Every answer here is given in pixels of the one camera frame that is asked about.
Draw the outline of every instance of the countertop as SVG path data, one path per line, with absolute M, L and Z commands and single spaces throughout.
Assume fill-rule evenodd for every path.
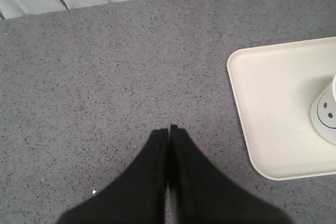
M 335 17 L 336 0 L 135 0 L 1 21 L 1 222 L 54 223 L 174 123 L 295 223 L 335 223 L 335 175 L 253 169 L 226 69 L 240 48 L 335 36 Z

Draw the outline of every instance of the cup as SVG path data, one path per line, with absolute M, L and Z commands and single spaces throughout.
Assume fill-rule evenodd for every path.
M 316 131 L 336 145 L 336 76 L 313 101 L 310 118 Z

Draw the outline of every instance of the smiley face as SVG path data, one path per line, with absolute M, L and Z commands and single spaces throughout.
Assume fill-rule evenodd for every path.
M 324 93 L 317 104 L 317 116 L 320 122 L 330 129 L 336 129 L 336 107 L 332 97 Z

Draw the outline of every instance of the white tray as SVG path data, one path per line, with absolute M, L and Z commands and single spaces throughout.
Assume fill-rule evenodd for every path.
M 336 145 L 309 117 L 336 74 L 336 37 L 241 49 L 227 69 L 258 173 L 272 180 L 336 174 Z

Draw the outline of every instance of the white cup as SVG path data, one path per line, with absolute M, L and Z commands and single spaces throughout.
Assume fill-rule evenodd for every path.
M 317 132 L 330 143 L 336 144 L 336 76 L 313 101 L 310 118 Z

